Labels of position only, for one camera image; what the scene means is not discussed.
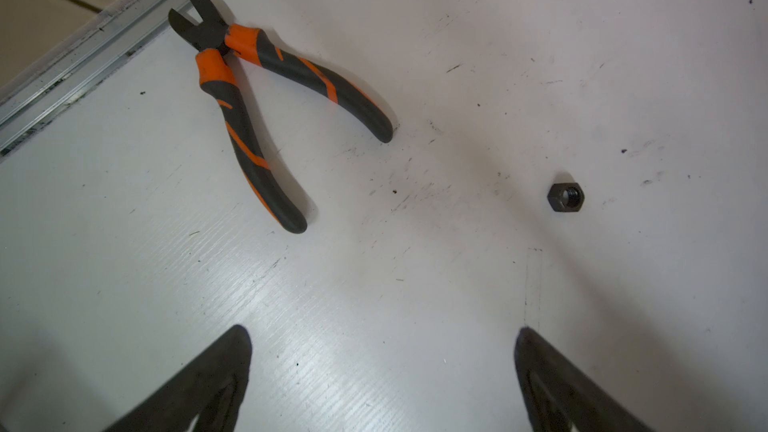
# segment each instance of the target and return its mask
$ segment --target wire cutter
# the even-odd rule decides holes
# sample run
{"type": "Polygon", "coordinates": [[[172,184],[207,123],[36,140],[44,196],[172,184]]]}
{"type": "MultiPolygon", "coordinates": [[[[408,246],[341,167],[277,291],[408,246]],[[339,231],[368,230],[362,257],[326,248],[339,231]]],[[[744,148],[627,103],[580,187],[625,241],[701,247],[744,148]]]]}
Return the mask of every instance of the wire cutter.
{"type": "Polygon", "coordinates": [[[306,230],[306,219],[277,185],[264,160],[240,89],[224,56],[232,50],[241,59],[323,94],[349,110],[384,143],[392,140],[392,123],[363,91],[336,72],[279,49],[261,29],[227,24],[210,0],[190,2],[203,20],[201,23],[192,24],[173,9],[168,12],[168,22],[199,51],[195,61],[200,71],[200,88],[221,106],[235,157],[248,184],[285,230],[301,234],[306,230]]]}

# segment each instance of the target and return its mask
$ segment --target diagonal cutting pliers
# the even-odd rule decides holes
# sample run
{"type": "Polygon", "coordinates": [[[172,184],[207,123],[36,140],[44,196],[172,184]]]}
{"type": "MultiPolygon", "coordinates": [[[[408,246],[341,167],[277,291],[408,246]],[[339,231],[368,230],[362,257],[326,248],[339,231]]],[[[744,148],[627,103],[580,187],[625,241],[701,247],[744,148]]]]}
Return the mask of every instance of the diagonal cutting pliers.
{"type": "Polygon", "coordinates": [[[168,22],[199,51],[195,61],[200,72],[200,88],[221,106],[235,157],[250,187],[285,230],[301,234],[306,230],[306,219],[277,185],[264,160],[240,89],[224,56],[232,50],[241,59],[323,94],[349,110],[384,143],[392,140],[392,123],[363,91],[336,72],[279,49],[261,29],[227,24],[210,0],[190,2],[200,15],[201,23],[192,24],[173,9],[168,12],[168,22]]]}

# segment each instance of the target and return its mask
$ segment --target black rubber grip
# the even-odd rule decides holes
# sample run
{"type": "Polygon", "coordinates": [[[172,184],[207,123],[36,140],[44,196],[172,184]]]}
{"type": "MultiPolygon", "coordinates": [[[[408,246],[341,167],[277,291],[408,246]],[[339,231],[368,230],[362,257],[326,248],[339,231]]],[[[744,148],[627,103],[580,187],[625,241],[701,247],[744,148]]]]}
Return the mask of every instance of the black rubber grip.
{"type": "Polygon", "coordinates": [[[200,88],[211,94],[221,106],[235,157],[256,196],[285,230],[294,234],[304,232],[306,219],[277,185],[269,170],[243,104],[240,89],[235,84],[223,80],[202,82],[200,88]]]}
{"type": "Polygon", "coordinates": [[[338,73],[275,47],[261,29],[233,24],[226,36],[226,44],[238,57],[279,73],[338,103],[380,141],[387,143],[392,140],[392,123],[384,112],[363,91],[338,73]]]}

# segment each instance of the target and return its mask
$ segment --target table surface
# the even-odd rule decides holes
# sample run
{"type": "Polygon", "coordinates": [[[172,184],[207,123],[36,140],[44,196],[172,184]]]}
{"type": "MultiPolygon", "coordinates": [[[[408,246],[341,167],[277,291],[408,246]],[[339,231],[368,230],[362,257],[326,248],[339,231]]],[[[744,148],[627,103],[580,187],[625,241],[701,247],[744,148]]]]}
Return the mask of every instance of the table surface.
{"type": "Polygon", "coordinates": [[[395,137],[230,59],[284,232],[165,31],[0,164],[7,428],[100,430],[232,324],[238,430],[528,430],[523,324],[651,427],[764,428],[768,0],[215,1],[395,137]]]}

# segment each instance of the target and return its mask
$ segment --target pliers handle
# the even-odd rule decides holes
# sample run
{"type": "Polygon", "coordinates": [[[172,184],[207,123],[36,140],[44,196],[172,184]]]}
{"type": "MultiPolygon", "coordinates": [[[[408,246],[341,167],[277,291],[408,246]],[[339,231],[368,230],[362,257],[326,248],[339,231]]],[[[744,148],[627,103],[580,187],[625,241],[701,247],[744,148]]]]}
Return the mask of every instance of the pliers handle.
{"type": "Polygon", "coordinates": [[[175,10],[169,12],[168,19],[174,30],[200,51],[195,57],[200,72],[200,88],[215,98],[221,107],[235,157],[256,196],[285,230],[302,233],[306,230],[306,220],[277,185],[264,160],[240,89],[232,70],[224,62],[223,54],[232,50],[248,62],[323,94],[349,110],[384,143],[392,140],[392,123],[368,95],[341,75],[281,50],[261,29],[237,24],[227,26],[210,0],[191,1],[204,20],[202,24],[193,26],[175,10]]]}

